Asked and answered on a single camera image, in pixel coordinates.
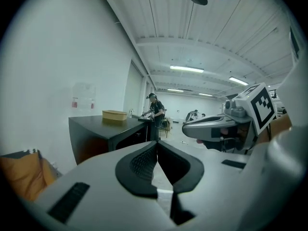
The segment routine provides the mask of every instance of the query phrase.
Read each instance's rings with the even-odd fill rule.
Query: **black counter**
[[[136,118],[124,121],[102,115],[70,117],[69,133],[76,163],[106,152],[147,141],[148,122]]]

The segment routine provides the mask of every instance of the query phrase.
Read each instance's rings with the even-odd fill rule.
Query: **ceiling light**
[[[230,77],[229,80],[233,80],[233,81],[235,81],[235,82],[237,82],[237,83],[240,83],[240,84],[242,84],[242,85],[244,85],[244,86],[247,86],[247,85],[248,85],[248,83],[246,83],[246,82],[244,82],[244,81],[241,81],[241,80],[239,80],[239,79],[236,79],[236,78],[234,78],[234,77]]]
[[[185,70],[185,71],[192,71],[192,72],[198,72],[198,73],[203,73],[204,71],[204,69],[202,68],[182,67],[182,66],[170,66],[170,69]]]
[[[210,94],[204,94],[204,93],[199,93],[199,95],[209,96],[209,97],[212,97],[212,96],[213,96],[213,95],[210,95]]]
[[[183,90],[175,90],[175,89],[167,89],[167,90],[170,90],[170,91],[179,91],[179,92],[184,92]]]

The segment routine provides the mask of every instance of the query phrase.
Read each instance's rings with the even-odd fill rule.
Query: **dark pants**
[[[154,124],[155,126],[152,126],[154,133],[154,141],[159,141],[159,128],[161,127],[162,124],[162,117],[161,116],[155,117]]]

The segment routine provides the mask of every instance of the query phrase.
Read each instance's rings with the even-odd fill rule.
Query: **person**
[[[257,144],[265,143],[271,141],[276,135],[280,134],[282,131],[290,129],[292,126],[291,120],[289,118],[288,114],[284,114],[281,117],[272,120],[270,123],[270,135],[267,131],[267,129],[264,129],[258,137]],[[240,136],[245,137],[246,134],[240,133]]]
[[[150,110],[143,113],[142,116],[145,116],[149,113],[153,113],[154,115],[151,116],[151,119],[154,120],[155,126],[154,129],[154,140],[159,140],[159,128],[161,127],[163,115],[164,115],[164,106],[163,104],[157,100],[157,96],[154,93],[149,94],[149,99],[151,101]]]

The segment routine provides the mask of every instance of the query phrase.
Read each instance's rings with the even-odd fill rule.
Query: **ceiling beam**
[[[190,74],[185,74],[185,75],[176,75],[177,73],[174,72],[169,72],[169,71],[152,71],[151,75],[152,76],[170,76],[170,77],[180,77],[180,78],[190,78],[190,79],[197,79],[197,80],[203,80],[203,81],[207,81],[207,82],[211,82],[211,83],[215,83],[215,84],[220,84],[223,86],[227,86],[227,87],[234,87],[236,84],[233,83],[229,83],[225,80],[221,80],[221,79],[216,79],[216,78],[211,78],[205,75],[190,75]]]
[[[127,36],[129,37],[132,45],[134,46],[137,54],[139,55],[147,73],[143,73],[144,76],[149,76],[153,86],[155,87],[155,89],[157,88],[155,85],[155,82],[152,80],[151,78],[151,74],[150,74],[150,68],[147,65],[147,61],[145,59],[145,57],[143,56],[140,48],[138,47],[137,43],[136,43],[136,39],[134,37],[134,34],[131,30],[132,26],[129,24],[127,17],[125,16],[124,13],[122,13],[122,9],[119,8],[118,4],[120,4],[120,2],[116,2],[116,0],[107,0],[107,2],[109,3],[110,7],[112,8],[112,10],[114,11],[114,13],[116,14],[116,16],[118,17],[119,21],[121,22],[121,25],[123,26],[124,30],[126,31]]]
[[[254,63],[246,60],[245,58],[228,51],[226,49],[220,48],[218,46],[207,44],[204,42],[198,42],[191,39],[184,39],[184,38],[139,38],[137,40],[137,46],[153,46],[153,45],[167,45],[167,46],[182,46],[182,47],[195,47],[195,48],[203,48],[206,50],[219,52],[221,54],[226,55],[229,58],[237,60],[247,67],[249,67],[252,71],[258,73],[260,76],[265,77],[266,73],[263,72],[257,65]]]
[[[274,79],[272,78],[273,75],[277,75],[277,74],[288,74],[293,66],[287,67],[287,68],[283,68],[283,69],[279,69],[269,75],[267,75],[266,77],[271,77],[270,81],[267,81],[268,79],[264,78],[264,77],[260,77],[256,80],[256,82],[260,83],[260,82],[267,82],[268,84],[271,84],[272,82],[275,82]]]
[[[185,93],[185,92],[175,92],[175,91],[168,91],[168,90],[158,90],[156,94],[159,96],[160,93],[164,94],[170,94],[170,95],[178,95],[178,96],[187,96],[187,97],[196,97],[196,98],[203,98],[203,99],[215,99],[217,100],[218,98],[221,98],[220,96],[213,96],[213,97],[208,97],[208,96],[202,96],[198,95],[196,93]]]
[[[284,73],[283,73],[283,74],[286,74],[286,75],[287,75],[287,74],[290,72],[291,69],[289,69],[288,71],[285,71],[285,69],[283,69],[283,70],[284,70]],[[277,71],[277,72],[275,72],[275,73],[272,73],[271,75],[280,73],[281,71],[282,71],[282,70],[279,70],[279,71]],[[264,81],[265,81],[265,79],[264,79],[264,78],[261,78],[261,79],[257,80],[255,83],[250,84],[250,85],[248,85],[248,86],[236,85],[235,87],[232,87],[232,88],[228,88],[228,89],[219,91],[219,92],[215,93],[215,95],[220,95],[222,92],[228,93],[228,94],[234,94],[234,93],[236,93],[236,92],[237,92],[237,93],[241,93],[242,91],[244,91],[246,88],[250,87],[251,85],[254,85],[254,84],[256,84],[256,83],[263,83]],[[267,86],[267,85],[270,85],[270,88],[271,88],[271,89],[278,88],[278,86],[280,86],[280,84],[281,84],[281,82],[278,81],[277,78],[276,78],[276,79],[272,79],[271,82],[266,82],[266,83],[265,83],[266,86]]]
[[[189,89],[198,93],[205,93],[205,94],[212,94],[220,92],[220,90],[204,88],[204,87],[195,87],[195,86],[188,86],[188,85],[180,85],[174,83],[164,83],[164,82],[156,82],[157,87],[161,88],[177,88],[177,89]]]

